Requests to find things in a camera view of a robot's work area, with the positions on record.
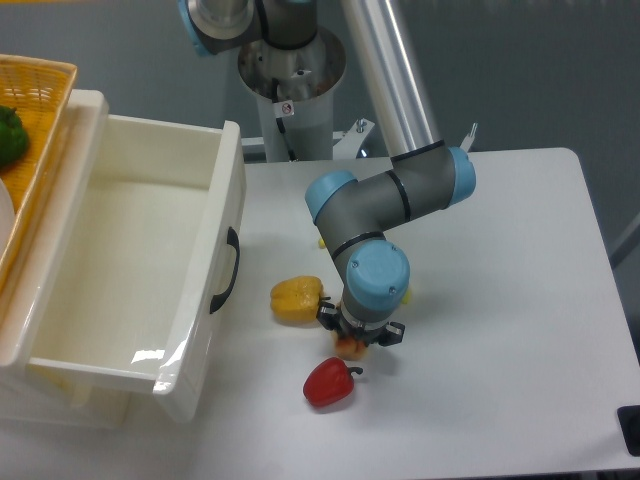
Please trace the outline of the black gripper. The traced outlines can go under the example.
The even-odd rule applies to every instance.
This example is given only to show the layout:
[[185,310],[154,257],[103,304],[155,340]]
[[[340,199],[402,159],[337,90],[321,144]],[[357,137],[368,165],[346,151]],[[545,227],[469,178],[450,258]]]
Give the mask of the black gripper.
[[405,325],[388,322],[390,310],[363,310],[356,316],[344,302],[333,304],[326,299],[320,301],[316,319],[328,331],[337,331],[337,338],[354,339],[367,345],[378,344],[389,347],[403,341]]

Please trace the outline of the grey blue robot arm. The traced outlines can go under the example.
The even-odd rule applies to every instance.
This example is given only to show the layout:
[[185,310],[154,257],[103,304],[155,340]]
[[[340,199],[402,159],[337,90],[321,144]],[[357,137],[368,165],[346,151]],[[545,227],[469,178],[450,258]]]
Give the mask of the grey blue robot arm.
[[[178,8],[198,53],[237,51],[269,161],[335,156],[333,95],[346,54],[320,26],[316,2],[182,1]],[[466,151],[446,145],[436,128],[397,4],[346,1],[342,9],[391,167],[364,180],[331,172],[308,187],[312,221],[343,282],[340,304],[321,301],[313,315],[339,338],[390,346],[404,336],[391,316],[410,267],[385,234],[469,198],[476,174]]]

